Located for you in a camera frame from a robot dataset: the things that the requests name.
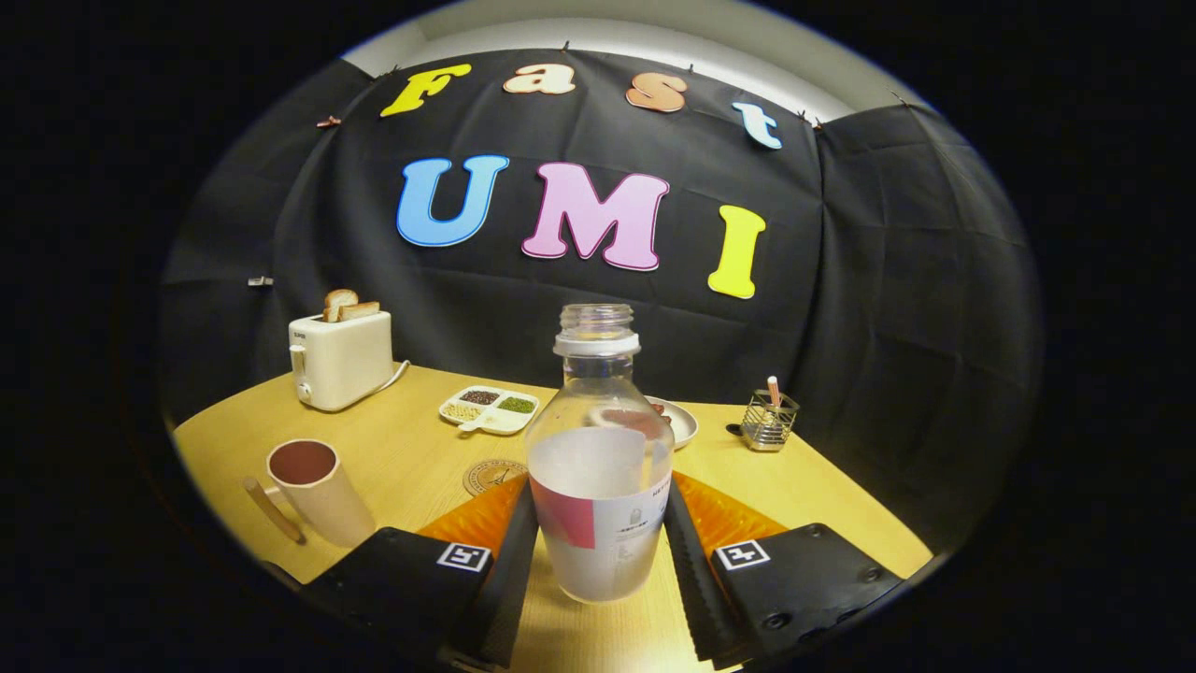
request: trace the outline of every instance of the round coaster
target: round coaster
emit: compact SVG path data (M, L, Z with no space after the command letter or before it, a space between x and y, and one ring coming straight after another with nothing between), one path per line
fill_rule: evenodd
M482 491L498 487L507 479L526 473L527 467L513 460L483 460L465 472L465 490L469 491L469 495L476 496Z

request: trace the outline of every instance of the white wall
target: white wall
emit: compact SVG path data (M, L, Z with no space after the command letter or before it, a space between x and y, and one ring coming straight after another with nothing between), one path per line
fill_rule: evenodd
M553 17L560 13L640 20ZM520 17L541 18L511 20ZM472 0L385 31L343 57L378 75L395 66L498 49L560 48L566 41L570 49L637 56L679 68L692 63L697 73L763 96L794 114L805 111L810 120L830 121L891 105L896 99L890 88L910 103L922 102L887 73L819 33L727 0Z

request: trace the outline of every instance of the letter u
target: letter u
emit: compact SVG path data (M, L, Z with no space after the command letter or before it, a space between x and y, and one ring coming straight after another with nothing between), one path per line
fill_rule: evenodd
M452 167L448 159L421 159L403 169L407 183L398 197L396 224L404 239L426 247L456 245L477 233L490 209L494 179L511 160L498 154L481 154L465 159L469 185L460 213L450 220L432 216L432 197L437 192L440 176Z

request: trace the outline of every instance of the toaster lever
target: toaster lever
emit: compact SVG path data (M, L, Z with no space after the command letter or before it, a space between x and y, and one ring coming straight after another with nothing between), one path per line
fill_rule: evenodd
M295 344L291 347L291 371L294 372L295 377L304 375L304 354L307 349Z

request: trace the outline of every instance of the divided tray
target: divided tray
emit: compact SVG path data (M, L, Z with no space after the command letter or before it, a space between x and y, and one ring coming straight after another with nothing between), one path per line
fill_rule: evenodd
M460 426L466 433L484 430L493 435L514 435L526 428L538 409L539 400L532 396L490 386L470 386L440 405L440 418Z

